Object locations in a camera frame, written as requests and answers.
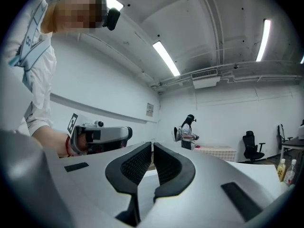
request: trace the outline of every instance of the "hand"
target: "hand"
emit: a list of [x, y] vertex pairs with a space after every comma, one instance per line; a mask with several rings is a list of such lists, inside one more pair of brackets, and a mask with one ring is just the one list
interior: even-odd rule
[[77, 136], [77, 147], [83, 152], [86, 152], [87, 150], [87, 142], [85, 136], [85, 133], [82, 133], [81, 135]]

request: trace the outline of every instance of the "ceiling duct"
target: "ceiling duct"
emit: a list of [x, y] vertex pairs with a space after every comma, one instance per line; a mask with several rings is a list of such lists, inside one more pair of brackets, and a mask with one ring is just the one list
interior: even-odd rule
[[196, 89], [216, 86], [217, 82], [220, 81], [216, 68], [193, 73], [191, 74], [191, 78]]

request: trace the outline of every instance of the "white table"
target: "white table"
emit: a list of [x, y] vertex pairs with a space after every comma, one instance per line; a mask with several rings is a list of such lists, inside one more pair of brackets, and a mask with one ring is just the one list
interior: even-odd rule
[[298, 137], [293, 138], [289, 141], [282, 143], [282, 149], [281, 149], [281, 158], [284, 156], [284, 148], [288, 149], [296, 149], [296, 150], [303, 150], [304, 151], [304, 140], [299, 140]]
[[252, 165], [237, 162], [228, 163], [264, 187], [274, 199], [277, 199], [285, 191], [281, 188], [280, 180], [274, 165]]
[[201, 146], [194, 151], [213, 155], [228, 162], [234, 162], [237, 151], [229, 146]]

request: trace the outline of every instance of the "plastic bottle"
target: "plastic bottle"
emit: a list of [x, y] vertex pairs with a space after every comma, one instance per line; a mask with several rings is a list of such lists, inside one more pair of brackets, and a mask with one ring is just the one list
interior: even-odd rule
[[285, 159], [281, 159], [280, 164], [277, 166], [276, 169], [280, 181], [283, 181], [285, 169], [286, 169]]
[[288, 186], [290, 186], [293, 183], [293, 178], [295, 177], [295, 163], [296, 163], [296, 160], [293, 159], [291, 161], [291, 166], [289, 166], [289, 168], [286, 172], [285, 178], [284, 178], [284, 182]]

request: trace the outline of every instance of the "person in background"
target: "person in background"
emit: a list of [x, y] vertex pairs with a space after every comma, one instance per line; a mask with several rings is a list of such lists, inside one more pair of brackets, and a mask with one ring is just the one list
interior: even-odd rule
[[[25, 70], [17, 63], [12, 64], [12, 61], [19, 55], [24, 41], [34, 46], [51, 38], [53, 33], [100, 27], [107, 12], [105, 0], [59, 0], [47, 6], [38, 23], [33, 41], [29, 37], [25, 39], [35, 11], [41, 9], [38, 6], [42, 2], [45, 0], [30, 0], [24, 6], [4, 44], [5, 62], [12, 67], [13, 73], [20, 81], [23, 81]], [[77, 154], [71, 149], [68, 135], [51, 128], [50, 93], [56, 63], [54, 49], [49, 46], [31, 68], [29, 83], [34, 98], [29, 115], [23, 117], [18, 132], [34, 137], [43, 146], [56, 149], [59, 157], [74, 156]], [[78, 146], [86, 151], [85, 135], [78, 138]]]
[[197, 136], [197, 138], [195, 138], [192, 135], [192, 129], [191, 129], [191, 123], [194, 120], [194, 115], [188, 115], [186, 120], [183, 122], [183, 124], [181, 125], [181, 133], [182, 133], [182, 137], [181, 137], [181, 147], [191, 150], [191, 142], [192, 140], [198, 140], [199, 137]]

